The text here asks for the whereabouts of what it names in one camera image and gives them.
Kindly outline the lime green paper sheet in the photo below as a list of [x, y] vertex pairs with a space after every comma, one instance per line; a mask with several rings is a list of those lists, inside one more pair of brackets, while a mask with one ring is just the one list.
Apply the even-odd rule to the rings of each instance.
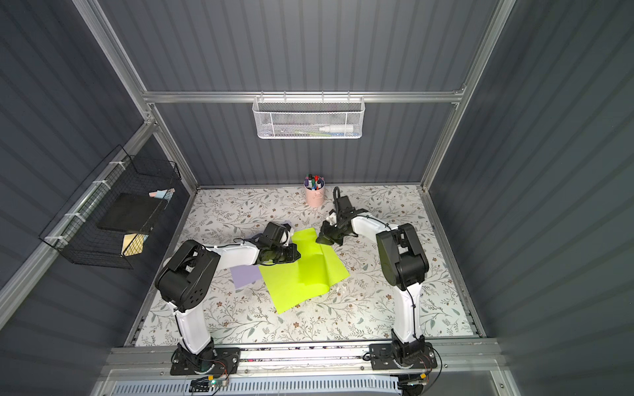
[[277, 313], [330, 291], [322, 265], [294, 262], [259, 267]]

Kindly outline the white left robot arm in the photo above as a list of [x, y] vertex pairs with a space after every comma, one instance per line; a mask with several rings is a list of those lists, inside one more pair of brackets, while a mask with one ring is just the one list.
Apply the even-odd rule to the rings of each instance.
[[162, 265], [155, 288], [172, 308], [180, 333], [179, 344], [193, 356], [212, 347], [201, 303], [216, 272], [234, 267], [271, 267], [298, 261], [290, 224], [270, 222], [260, 234], [230, 244], [205, 245], [193, 239], [182, 243]]

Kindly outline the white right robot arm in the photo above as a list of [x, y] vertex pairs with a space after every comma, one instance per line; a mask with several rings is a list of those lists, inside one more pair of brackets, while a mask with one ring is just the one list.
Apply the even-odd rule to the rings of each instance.
[[412, 224], [388, 224], [365, 210], [347, 215], [338, 215], [332, 210], [322, 222], [316, 242], [341, 245], [348, 236], [361, 236], [376, 243], [382, 274], [397, 295], [391, 330], [396, 361], [404, 363], [423, 354], [425, 337], [419, 298], [429, 271], [429, 260], [416, 229]]

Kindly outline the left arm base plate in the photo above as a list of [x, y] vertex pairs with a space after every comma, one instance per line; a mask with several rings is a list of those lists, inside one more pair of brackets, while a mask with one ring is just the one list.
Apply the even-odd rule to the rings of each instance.
[[195, 355], [178, 346], [171, 356], [171, 376], [212, 375], [225, 376], [237, 372], [241, 350], [239, 348], [205, 348]]

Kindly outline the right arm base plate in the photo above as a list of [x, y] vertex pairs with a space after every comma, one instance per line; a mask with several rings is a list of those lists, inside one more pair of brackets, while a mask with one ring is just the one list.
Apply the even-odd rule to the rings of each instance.
[[439, 366], [437, 354], [431, 343], [405, 354], [393, 343], [373, 343], [369, 346], [368, 359], [373, 371], [418, 370], [431, 371]]

